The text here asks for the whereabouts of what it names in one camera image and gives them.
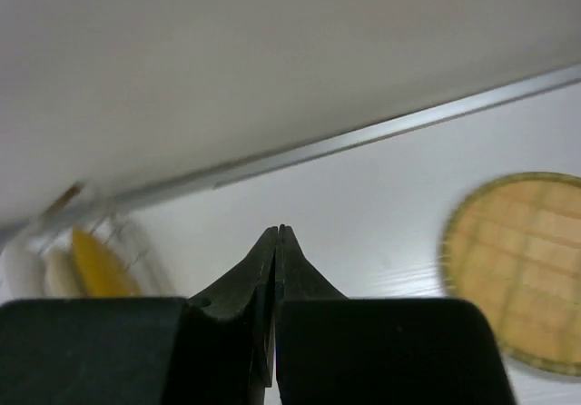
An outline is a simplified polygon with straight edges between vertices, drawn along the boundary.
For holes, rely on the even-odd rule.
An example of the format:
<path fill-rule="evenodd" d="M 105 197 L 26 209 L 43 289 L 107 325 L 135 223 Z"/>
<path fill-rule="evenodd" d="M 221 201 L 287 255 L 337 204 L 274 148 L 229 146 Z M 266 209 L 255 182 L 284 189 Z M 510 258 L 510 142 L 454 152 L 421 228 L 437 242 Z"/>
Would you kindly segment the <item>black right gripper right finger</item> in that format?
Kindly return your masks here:
<path fill-rule="evenodd" d="M 281 226 L 276 375 L 285 404 L 512 404 L 494 335 L 472 303 L 350 299 Z"/>

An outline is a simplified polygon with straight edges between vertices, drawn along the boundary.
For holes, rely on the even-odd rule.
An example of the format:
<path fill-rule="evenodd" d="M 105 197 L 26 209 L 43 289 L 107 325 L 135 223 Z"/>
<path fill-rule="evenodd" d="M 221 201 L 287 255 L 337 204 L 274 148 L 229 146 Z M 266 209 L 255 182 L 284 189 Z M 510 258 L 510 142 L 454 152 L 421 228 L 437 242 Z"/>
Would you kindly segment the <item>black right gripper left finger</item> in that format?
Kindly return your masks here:
<path fill-rule="evenodd" d="M 4 404 L 261 404 L 272 385 L 267 229 L 190 298 L 32 299 L 1 309 Z"/>

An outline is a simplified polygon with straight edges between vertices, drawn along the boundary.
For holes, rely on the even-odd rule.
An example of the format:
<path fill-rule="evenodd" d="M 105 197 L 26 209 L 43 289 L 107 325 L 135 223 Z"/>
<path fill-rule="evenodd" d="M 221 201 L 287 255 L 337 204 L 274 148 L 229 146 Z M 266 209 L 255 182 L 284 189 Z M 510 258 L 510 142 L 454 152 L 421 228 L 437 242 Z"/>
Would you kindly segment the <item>yellow patterned plate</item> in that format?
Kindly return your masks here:
<path fill-rule="evenodd" d="M 142 294 L 120 257 L 93 234 L 73 228 L 72 248 L 74 264 L 88 296 L 124 298 Z"/>

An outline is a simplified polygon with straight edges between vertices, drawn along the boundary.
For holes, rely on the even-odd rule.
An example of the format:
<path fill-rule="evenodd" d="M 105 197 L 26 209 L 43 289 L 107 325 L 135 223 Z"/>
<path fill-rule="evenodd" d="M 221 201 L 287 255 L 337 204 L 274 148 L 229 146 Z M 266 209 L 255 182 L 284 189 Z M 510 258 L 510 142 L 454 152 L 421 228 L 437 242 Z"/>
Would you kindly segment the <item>woven bamboo round plate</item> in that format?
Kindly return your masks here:
<path fill-rule="evenodd" d="M 447 293 L 475 304 L 509 357 L 580 374 L 580 180 L 514 173 L 470 192 L 439 244 Z"/>

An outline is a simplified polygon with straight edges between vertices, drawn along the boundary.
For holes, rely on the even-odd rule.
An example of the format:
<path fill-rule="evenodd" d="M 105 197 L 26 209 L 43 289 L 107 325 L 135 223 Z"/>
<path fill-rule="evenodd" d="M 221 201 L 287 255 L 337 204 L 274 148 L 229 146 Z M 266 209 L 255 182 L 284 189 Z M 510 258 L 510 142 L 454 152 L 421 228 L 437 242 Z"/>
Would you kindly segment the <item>white plate red pattern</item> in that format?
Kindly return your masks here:
<path fill-rule="evenodd" d="M 42 257 L 20 242 L 9 242 L 1 253 L 1 303 L 45 296 Z"/>

